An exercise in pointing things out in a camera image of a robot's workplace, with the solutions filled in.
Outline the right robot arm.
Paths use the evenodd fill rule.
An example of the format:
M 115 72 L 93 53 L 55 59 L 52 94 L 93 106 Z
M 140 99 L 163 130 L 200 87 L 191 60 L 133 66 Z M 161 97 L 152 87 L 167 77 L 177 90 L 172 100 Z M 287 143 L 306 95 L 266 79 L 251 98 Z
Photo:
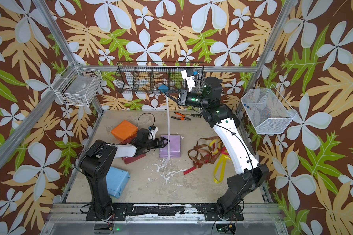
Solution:
M 217 200 L 216 210 L 220 219 L 229 219 L 241 215 L 240 202 L 264 182 L 269 168 L 260 164 L 245 145 L 237 128 L 240 121 L 234 112 L 221 102 L 222 80 L 208 77 L 200 92 L 179 89 L 178 98 L 171 96 L 173 91 L 166 91 L 166 97 L 179 106 L 192 106 L 200 109 L 204 120 L 218 135 L 229 157 L 236 174 L 227 179 L 228 189 Z

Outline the yellow ribbon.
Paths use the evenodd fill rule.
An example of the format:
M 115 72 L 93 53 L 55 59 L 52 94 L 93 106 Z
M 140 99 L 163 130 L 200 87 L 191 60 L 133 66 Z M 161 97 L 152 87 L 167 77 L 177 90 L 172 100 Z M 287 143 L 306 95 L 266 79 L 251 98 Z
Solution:
M 213 171 L 213 180 L 216 184 L 220 184 L 225 176 L 226 163 L 228 160 L 231 161 L 231 157 L 223 142 L 219 139 L 212 140 L 209 147 L 212 148 L 212 163 L 216 163 Z

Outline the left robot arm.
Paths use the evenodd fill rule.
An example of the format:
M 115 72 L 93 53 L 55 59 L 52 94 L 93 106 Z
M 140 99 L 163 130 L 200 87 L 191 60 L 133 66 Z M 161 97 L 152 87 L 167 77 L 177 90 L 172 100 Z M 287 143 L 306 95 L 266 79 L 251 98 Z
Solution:
M 122 144 L 95 141 L 80 158 L 78 167 L 89 183 L 92 201 L 86 220 L 108 222 L 114 216 L 112 200 L 107 187 L 107 174 L 114 159 L 133 158 L 147 150 L 161 149 L 169 144 L 165 137 L 156 138 L 149 129 L 140 129 L 137 135 Z

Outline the red ribbon bow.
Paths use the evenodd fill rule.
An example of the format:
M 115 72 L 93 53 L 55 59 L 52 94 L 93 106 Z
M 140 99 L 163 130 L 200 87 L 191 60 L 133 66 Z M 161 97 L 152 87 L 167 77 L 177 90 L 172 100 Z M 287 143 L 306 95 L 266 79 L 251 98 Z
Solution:
M 186 174 L 188 174 L 188 173 L 194 171 L 195 169 L 198 169 L 198 168 L 195 168 L 195 167 L 192 166 L 191 168 L 189 168 L 189 169 L 187 169 L 187 170 L 184 171 L 184 175 L 186 175 Z

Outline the white ribbon bow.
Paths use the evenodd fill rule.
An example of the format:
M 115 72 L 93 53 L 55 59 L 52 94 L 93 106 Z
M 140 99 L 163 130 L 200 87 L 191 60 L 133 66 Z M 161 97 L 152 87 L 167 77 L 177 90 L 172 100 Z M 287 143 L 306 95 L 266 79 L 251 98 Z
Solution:
M 169 109 L 169 102 L 168 102 L 168 98 L 165 95 L 165 100 L 166 100 L 166 113 L 167 113 L 167 135 L 168 137 L 171 134 L 171 117 L 170 117 L 170 109 Z M 165 168 L 167 166 L 167 164 L 169 163 L 171 157 L 170 157 L 170 150 L 168 150 L 168 157 L 165 159 L 165 161 L 163 162 L 163 164 L 161 165 L 161 168 Z

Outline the brown ribbon bow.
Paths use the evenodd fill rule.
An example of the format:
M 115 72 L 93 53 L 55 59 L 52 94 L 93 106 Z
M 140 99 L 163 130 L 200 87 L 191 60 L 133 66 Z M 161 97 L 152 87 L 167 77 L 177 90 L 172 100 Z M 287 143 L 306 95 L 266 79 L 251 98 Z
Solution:
M 214 164 L 221 155 L 223 147 L 224 145 L 218 136 L 200 138 L 187 154 L 193 167 L 201 168 L 205 164 Z

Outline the orange gift box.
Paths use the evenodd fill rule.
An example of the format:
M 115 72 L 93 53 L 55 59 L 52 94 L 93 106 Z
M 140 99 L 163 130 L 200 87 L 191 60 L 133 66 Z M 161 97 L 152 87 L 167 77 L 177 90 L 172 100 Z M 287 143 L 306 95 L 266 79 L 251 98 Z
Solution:
M 127 120 L 122 121 L 116 126 L 111 134 L 119 141 L 125 141 L 136 136 L 138 127 Z

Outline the blue gift box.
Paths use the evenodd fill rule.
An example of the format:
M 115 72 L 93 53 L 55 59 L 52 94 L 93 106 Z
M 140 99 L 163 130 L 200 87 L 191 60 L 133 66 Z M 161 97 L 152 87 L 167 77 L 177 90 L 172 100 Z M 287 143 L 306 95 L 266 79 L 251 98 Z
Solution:
M 129 179 L 130 174 L 128 171 L 110 167 L 106 176 L 106 184 L 109 195 L 115 198 L 120 198 Z

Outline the magenta gift box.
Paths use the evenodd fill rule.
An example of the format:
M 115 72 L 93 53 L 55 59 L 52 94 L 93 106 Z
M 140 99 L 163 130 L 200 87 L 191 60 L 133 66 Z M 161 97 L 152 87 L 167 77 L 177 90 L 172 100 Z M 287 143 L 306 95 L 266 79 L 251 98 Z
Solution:
M 124 141 L 120 142 L 120 144 L 130 144 L 133 139 L 135 139 L 135 137 L 124 140 Z M 122 160 L 124 161 L 124 164 L 130 164 L 130 163 L 135 162 L 145 156 L 146 156 L 146 153 L 143 153 L 141 155 L 136 155 L 134 157 L 123 157 Z

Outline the lilac gift box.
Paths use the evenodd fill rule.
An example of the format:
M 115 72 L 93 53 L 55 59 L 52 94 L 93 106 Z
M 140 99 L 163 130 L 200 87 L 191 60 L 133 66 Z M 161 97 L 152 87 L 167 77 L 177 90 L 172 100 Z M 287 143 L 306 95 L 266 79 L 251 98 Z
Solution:
M 167 146 L 161 148 L 159 151 L 159 156 L 161 158 L 168 157 L 168 150 L 170 150 L 171 158 L 180 158 L 181 157 L 181 136 L 180 135 L 161 135 L 161 137 L 168 139 Z

